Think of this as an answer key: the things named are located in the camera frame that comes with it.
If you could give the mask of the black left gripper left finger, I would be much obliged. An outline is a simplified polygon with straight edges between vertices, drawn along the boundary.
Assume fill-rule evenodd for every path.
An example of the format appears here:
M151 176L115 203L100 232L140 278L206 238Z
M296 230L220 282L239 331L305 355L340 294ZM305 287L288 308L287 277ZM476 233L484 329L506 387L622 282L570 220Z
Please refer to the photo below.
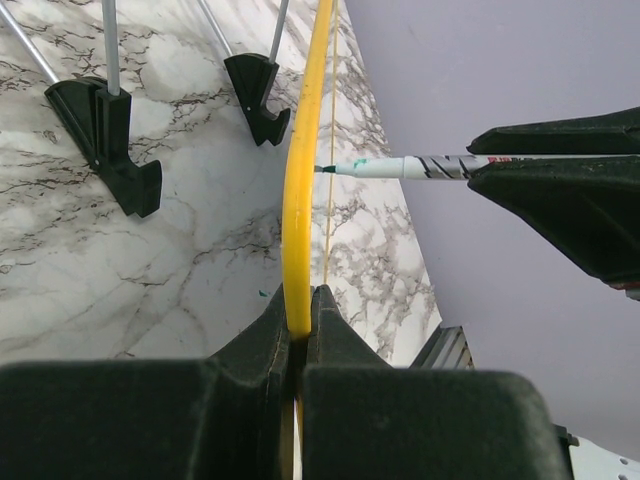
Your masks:
M284 295L214 355L1 370L5 479L289 479Z

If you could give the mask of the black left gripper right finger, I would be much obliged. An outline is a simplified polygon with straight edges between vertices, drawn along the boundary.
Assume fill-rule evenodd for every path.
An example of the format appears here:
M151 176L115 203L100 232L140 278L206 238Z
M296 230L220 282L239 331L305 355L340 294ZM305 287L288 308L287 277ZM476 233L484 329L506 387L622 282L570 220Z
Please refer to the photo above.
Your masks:
M302 376L306 479L568 479L545 402L509 372L394 368L312 297Z

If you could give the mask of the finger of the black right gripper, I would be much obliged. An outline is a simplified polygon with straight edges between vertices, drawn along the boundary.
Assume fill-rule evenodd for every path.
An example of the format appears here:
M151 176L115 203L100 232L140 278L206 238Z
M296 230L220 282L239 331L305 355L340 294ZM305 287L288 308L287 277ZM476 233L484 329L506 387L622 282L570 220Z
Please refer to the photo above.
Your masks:
M587 275L639 289L639 157L497 163L468 187L512 212Z
M619 112L499 126L471 141L471 154L625 155L639 152L640 108Z

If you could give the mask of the green whiteboard marker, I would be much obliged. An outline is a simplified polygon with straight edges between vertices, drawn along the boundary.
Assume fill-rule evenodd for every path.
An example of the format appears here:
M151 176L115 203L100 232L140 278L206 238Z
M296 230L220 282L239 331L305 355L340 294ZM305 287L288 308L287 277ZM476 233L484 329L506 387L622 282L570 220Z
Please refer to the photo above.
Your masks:
M572 168L637 166L637 154L408 155L316 165L318 174L359 179L471 180L488 173L549 176Z

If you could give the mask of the yellow framed whiteboard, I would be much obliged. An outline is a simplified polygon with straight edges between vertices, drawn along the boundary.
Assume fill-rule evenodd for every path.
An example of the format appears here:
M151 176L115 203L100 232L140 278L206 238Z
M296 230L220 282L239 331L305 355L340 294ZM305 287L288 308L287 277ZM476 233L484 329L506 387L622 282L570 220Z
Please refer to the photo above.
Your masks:
M293 467L302 470L302 371L312 331L311 244L316 149L330 38L337 3L317 5L285 170L282 205L282 279L293 378Z

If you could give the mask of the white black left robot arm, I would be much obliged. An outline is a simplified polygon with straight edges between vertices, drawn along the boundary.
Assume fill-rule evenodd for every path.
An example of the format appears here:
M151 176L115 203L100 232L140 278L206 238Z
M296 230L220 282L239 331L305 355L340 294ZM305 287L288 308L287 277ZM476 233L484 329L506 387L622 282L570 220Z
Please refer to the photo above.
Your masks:
M5 479L635 479L507 372L394 368L329 287L292 340L277 292L208 358L1 369Z

